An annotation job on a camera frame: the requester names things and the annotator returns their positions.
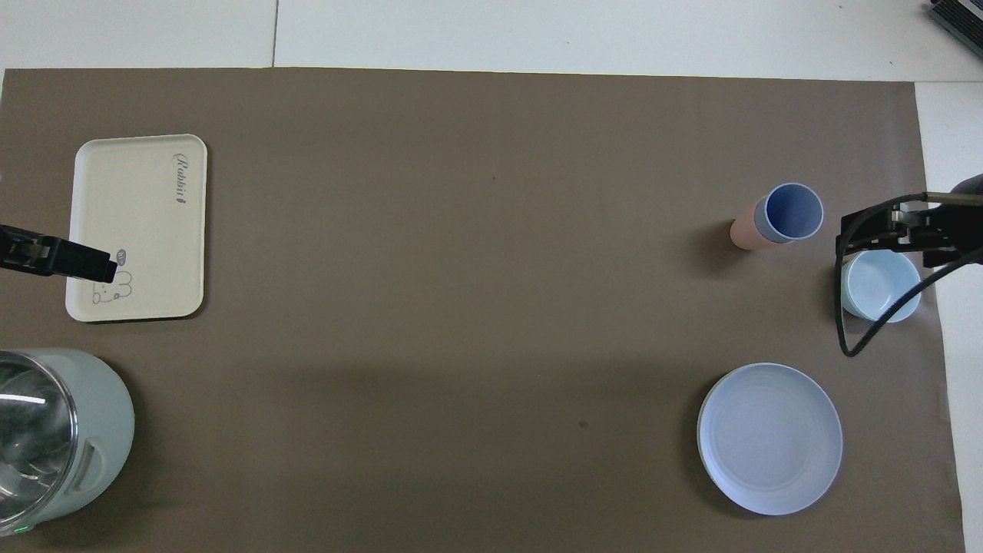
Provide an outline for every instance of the brown tablecloth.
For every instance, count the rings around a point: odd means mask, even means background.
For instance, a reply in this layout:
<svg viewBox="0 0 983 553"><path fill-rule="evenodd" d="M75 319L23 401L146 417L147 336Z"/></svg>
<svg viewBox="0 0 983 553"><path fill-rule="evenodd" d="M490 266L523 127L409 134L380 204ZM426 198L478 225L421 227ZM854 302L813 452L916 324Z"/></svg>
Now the brown tablecloth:
<svg viewBox="0 0 983 553"><path fill-rule="evenodd" d="M905 83L402 71L8 71L0 220L67 236L95 138L208 145L205 304L87 325L0 275L0 345L105 359L137 410L94 503L18 551L959 551L934 296L855 359L838 218L924 190ZM803 182L827 222L745 253ZM746 363L812 376L837 481L788 517L717 489L695 435Z"/></svg>

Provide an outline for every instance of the white table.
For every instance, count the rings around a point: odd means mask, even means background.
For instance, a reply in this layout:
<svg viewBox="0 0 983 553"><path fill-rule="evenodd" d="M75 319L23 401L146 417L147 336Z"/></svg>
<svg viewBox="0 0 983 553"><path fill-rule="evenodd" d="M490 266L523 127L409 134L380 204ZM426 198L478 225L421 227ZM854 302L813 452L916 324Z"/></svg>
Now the white table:
<svg viewBox="0 0 983 553"><path fill-rule="evenodd" d="M949 191L983 172L983 60L928 21L925 6L0 0L0 68L276 65L913 81L928 187ZM974 325L983 313L981 284L983 268L973 266L937 286L970 553L983 553L983 341Z"/></svg>

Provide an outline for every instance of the light blue bowl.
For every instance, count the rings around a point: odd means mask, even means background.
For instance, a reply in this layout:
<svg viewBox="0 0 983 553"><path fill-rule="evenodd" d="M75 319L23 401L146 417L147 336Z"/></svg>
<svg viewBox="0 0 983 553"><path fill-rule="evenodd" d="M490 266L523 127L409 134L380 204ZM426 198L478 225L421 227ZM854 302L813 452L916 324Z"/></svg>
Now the light blue bowl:
<svg viewBox="0 0 983 553"><path fill-rule="evenodd" d="M921 276L907 257L891 250L861 252L843 268L842 301L847 311L868 321L877 321L889 307L918 282ZM907 319L921 294L911 298L890 319Z"/></svg>

